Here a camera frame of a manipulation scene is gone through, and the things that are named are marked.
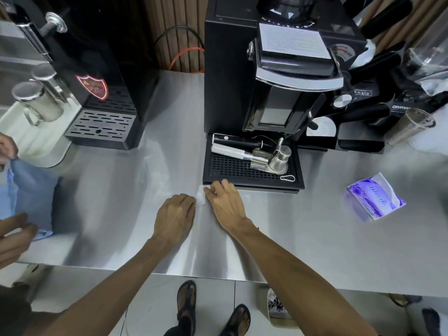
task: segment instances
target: metal grate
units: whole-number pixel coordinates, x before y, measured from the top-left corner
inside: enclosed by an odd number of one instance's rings
[[[109,96],[106,100],[100,100],[96,97],[89,97],[85,107],[95,108],[106,111],[120,111],[135,113],[135,106],[129,95],[128,89],[124,86],[110,86]]]
[[[289,158],[288,171],[284,175],[295,176],[294,172],[294,162],[292,161],[292,158]],[[249,160],[235,159],[225,155],[212,153],[210,176],[280,180],[281,175],[251,169]]]
[[[125,141],[135,115],[110,113],[83,109],[69,129],[66,136],[99,140]]]

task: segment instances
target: sandal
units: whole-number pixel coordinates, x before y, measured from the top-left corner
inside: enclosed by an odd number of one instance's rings
[[[238,328],[241,325],[241,323],[243,323],[245,321],[245,319],[243,317],[244,313],[247,314],[247,318],[249,319],[249,325],[247,326],[246,331],[243,334],[240,335],[238,333]],[[240,304],[232,312],[232,315],[228,319],[228,322],[227,322],[226,326],[224,327],[224,330],[220,333],[220,336],[229,336],[229,335],[244,336],[249,331],[249,328],[250,328],[250,312],[249,312],[249,309],[244,304]]]
[[[187,282],[183,283],[180,286],[179,290],[177,291],[176,303],[179,301],[179,293],[181,292],[182,288],[185,287],[186,285],[188,285],[187,295],[185,297],[184,305],[179,311],[177,311],[177,320],[179,321],[183,313],[188,311],[189,319],[191,321],[190,334],[191,336],[193,336],[194,332],[196,331],[196,294],[197,294],[196,283],[194,283],[192,280],[188,280]],[[191,305],[191,298],[193,297],[193,295],[194,295],[194,304]]]

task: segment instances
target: tissue box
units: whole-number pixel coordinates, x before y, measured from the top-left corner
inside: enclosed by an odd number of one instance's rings
[[[406,205],[381,173],[357,181],[348,189],[374,220]]]

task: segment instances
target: human hand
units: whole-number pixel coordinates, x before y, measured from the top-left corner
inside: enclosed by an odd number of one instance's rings
[[[241,226],[253,226],[246,217],[243,200],[235,186],[226,179],[213,182],[210,189],[204,187],[205,196],[210,201],[216,218],[231,235]]]
[[[168,198],[157,212],[153,240],[171,251],[188,234],[193,225],[196,199],[182,193]]]
[[[0,133],[0,172],[9,163],[11,158],[17,157],[18,149],[14,140],[3,133]]]
[[[29,247],[37,233],[37,226],[27,223],[28,214],[16,214],[5,220],[0,220],[0,269],[14,263]],[[16,228],[22,231],[4,237]]]

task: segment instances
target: black cable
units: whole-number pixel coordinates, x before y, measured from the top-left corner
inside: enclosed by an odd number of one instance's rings
[[[201,48],[205,49],[204,43],[202,42],[202,39],[199,36],[199,34],[193,28],[188,27],[188,26],[184,26],[182,24],[177,24],[177,25],[175,25],[173,27],[165,29],[165,31],[162,34],[160,34],[160,36],[154,41],[154,46],[157,45],[157,43],[160,41],[161,38],[164,37],[164,35],[166,35],[170,30],[175,29],[175,28],[184,28],[187,31],[189,31],[190,33],[192,33],[198,39],[199,46]]]

